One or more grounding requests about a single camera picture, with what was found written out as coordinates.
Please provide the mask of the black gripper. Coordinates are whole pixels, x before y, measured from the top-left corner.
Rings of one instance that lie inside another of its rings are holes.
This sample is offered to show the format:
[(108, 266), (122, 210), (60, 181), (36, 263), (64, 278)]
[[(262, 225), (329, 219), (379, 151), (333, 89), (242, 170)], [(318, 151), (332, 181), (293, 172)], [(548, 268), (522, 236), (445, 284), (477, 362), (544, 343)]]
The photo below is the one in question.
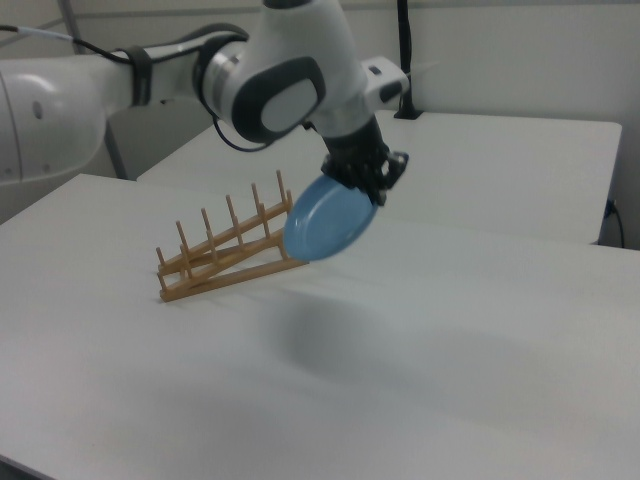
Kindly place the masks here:
[[(375, 117), (355, 131), (337, 137), (322, 137), (328, 154), (322, 172), (348, 189), (358, 189), (370, 194), (373, 205), (382, 207), (387, 192), (405, 173), (409, 155), (390, 151), (384, 143), (379, 123)], [(370, 185), (372, 168), (374, 187)]]

